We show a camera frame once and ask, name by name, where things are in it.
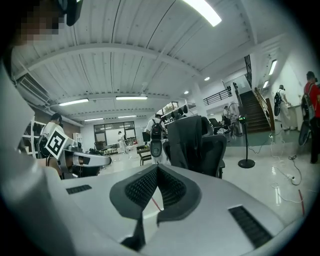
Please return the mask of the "brown wooden staircase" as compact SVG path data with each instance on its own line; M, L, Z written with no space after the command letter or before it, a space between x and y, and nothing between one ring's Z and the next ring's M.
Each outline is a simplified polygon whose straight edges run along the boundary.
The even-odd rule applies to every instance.
M240 95L248 133L274 132L275 120L270 99L257 88Z

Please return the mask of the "brown wooden table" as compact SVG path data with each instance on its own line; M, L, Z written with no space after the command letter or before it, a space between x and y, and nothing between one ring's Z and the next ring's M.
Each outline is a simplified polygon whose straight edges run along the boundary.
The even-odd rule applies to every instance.
M151 151L149 146L138 146L136 148L136 152L140 157L140 166L144 165L145 161L149 161L152 159Z

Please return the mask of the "row of black backpack rigs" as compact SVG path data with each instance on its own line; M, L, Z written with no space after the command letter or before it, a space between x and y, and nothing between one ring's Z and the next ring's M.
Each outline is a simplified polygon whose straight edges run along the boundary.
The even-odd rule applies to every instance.
M173 110L170 114L170 117L174 121L176 121L176 120L179 120L179 119L186 117L187 113L188 113L188 107L186 105L183 105L182 107L179 107L179 108Z

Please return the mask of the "black balcony railing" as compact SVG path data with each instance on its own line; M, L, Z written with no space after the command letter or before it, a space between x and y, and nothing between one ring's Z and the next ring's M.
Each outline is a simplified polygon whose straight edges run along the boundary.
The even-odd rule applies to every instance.
M224 89L220 92L217 92L211 96L204 98L203 103L205 106L209 106L211 104L217 103L217 102L225 100L227 98L230 98L231 96L232 96L232 91L228 87L227 89Z

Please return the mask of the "black backpack recording rig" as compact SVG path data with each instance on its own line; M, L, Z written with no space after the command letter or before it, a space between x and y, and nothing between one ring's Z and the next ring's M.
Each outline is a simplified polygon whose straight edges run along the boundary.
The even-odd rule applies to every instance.
M311 120L315 116L315 111L307 94L304 94L301 100L301 111L302 111L302 124L300 127L300 133L298 143L300 146L304 146L311 134Z
M279 91L274 96L274 116L277 117L280 114L280 104L282 103L282 97Z
M150 130L150 152L154 158L158 158L162 154L162 139L165 137L165 128L162 126L162 121L156 122L152 119L153 125Z

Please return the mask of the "black stair railing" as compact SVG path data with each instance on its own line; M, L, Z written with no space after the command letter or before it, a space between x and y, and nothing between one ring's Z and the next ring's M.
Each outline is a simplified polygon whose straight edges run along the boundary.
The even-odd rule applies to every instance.
M251 65L251 58L250 55L246 55L244 57L244 61L245 61L245 66L246 66L246 80L250 86L250 88L252 88L252 65Z

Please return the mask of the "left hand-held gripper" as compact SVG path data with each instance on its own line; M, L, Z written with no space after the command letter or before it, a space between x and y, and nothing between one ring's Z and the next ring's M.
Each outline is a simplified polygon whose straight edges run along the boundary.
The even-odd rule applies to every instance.
M105 167L112 159L107 155L83 153L81 144L55 128L45 144L49 156L57 159L62 171L62 179L73 179L73 165L80 167Z

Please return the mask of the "black-framed window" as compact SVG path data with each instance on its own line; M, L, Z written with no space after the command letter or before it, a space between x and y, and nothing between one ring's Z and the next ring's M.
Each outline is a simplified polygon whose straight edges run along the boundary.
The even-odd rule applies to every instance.
M126 147L133 146L137 142L135 123L133 121L96 124L93 128L97 150L119 149L122 152L118 142L118 131L122 132Z

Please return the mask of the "person's left forearm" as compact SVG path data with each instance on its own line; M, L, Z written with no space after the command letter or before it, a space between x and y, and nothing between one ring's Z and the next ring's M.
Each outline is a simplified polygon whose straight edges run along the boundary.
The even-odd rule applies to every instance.
M63 178L62 171L60 169L60 166L59 166L58 161L57 161L56 158L54 158L53 156L47 157L45 159L45 165L47 167L51 167L51 168L55 169L56 172L58 173L60 179Z

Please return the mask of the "black round-base floor stand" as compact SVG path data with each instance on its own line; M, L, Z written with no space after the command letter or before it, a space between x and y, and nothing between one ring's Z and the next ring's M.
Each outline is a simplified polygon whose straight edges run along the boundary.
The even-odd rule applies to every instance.
M247 133L247 125L246 125L246 117L244 115L240 115L238 117L238 121L242 124L244 137L245 137L245 158L238 162L238 166L243 169L250 169L255 166L255 161L248 158L249 154L249 144L248 144L248 133Z

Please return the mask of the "ceiling air conditioner unit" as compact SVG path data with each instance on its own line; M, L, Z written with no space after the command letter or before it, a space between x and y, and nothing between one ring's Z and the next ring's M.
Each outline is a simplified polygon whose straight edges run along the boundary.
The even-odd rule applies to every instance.
M28 73L17 80L17 90L22 97L35 106L48 106L49 93Z

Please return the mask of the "white metal shelf rack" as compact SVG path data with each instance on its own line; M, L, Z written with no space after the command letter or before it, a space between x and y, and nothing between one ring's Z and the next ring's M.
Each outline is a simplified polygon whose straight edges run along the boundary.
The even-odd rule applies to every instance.
M36 121L33 117L22 135L25 152L35 159L39 156L37 144L44 126L44 123Z

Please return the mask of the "red floor tape line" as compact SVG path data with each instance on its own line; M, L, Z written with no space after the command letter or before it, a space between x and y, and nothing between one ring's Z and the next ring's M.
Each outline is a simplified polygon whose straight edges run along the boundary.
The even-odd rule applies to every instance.
M155 199L153 197L151 197L152 202L154 203L154 205L156 206L156 208L161 212L162 209L160 208L160 206L158 205L158 203L155 201Z
M304 198L302 195L302 192L300 189L298 189L299 197L300 197L300 203L301 203L301 209L302 209L302 216L305 216L305 205L304 205Z

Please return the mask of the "black clothes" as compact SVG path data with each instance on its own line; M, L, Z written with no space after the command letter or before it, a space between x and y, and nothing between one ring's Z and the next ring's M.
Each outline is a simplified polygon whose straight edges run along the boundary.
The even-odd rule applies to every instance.
M197 171L202 161L202 120L198 115L178 119L167 126L172 166Z

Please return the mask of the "standing floor fan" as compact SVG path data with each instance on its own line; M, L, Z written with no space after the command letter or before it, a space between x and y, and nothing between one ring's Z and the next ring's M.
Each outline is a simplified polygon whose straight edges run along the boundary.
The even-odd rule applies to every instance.
M239 121L239 117L239 104L233 102L228 107L227 118L230 120L230 130L236 137L241 137L243 135L242 124Z

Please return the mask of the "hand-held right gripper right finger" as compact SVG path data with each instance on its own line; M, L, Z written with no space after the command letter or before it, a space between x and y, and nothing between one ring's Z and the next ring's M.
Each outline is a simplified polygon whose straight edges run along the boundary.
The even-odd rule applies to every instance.
M255 250L231 209L244 209L270 237L284 228L269 207L234 184L216 177L170 166L201 190L198 206L186 218L161 222L146 244L148 256L240 256Z

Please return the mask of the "black mesh office chair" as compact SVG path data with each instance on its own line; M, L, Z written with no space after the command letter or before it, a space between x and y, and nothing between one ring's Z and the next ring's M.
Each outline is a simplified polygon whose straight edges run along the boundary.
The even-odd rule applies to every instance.
M223 135L214 135L207 117L201 117L202 126L202 160L198 165L197 173L211 177L222 178L225 163L223 157L226 151L227 139ZM163 144L164 152L171 164L169 139Z

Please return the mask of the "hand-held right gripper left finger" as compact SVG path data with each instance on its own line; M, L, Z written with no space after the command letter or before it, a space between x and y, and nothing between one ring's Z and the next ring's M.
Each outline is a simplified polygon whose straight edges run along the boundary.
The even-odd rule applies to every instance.
M157 251L158 211L144 210L158 187L158 167L141 166L107 175L65 180L76 223L70 233L77 251Z

